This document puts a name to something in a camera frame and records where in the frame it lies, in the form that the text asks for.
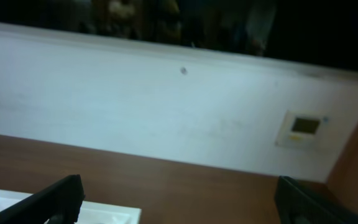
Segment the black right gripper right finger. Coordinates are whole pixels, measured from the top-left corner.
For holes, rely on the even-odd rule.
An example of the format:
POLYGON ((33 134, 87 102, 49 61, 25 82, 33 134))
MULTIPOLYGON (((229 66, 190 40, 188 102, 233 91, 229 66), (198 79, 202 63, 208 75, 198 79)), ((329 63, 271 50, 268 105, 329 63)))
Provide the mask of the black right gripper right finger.
POLYGON ((281 224, 358 224, 357 214, 288 176, 278 178, 274 201, 281 224))

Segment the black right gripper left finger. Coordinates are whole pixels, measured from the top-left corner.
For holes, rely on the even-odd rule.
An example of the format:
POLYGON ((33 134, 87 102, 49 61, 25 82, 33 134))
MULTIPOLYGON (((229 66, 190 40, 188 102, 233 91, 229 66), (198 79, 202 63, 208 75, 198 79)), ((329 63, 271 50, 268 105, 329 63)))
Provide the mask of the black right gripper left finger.
POLYGON ((74 224, 85 193, 81 176, 68 175, 0 212, 0 224, 74 224))

